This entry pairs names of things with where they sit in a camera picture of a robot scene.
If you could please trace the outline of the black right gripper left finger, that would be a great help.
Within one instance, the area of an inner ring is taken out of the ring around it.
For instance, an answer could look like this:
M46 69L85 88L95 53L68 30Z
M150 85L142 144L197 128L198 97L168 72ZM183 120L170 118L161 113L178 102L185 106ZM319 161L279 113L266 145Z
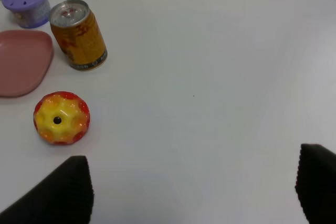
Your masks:
M71 156L1 212L1 223L89 223L94 203L88 160Z

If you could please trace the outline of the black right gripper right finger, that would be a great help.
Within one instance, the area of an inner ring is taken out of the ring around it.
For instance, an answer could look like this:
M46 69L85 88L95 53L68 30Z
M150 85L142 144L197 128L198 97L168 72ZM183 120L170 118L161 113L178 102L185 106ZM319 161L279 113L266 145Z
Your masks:
M295 190L308 223L335 223L335 153L301 144Z

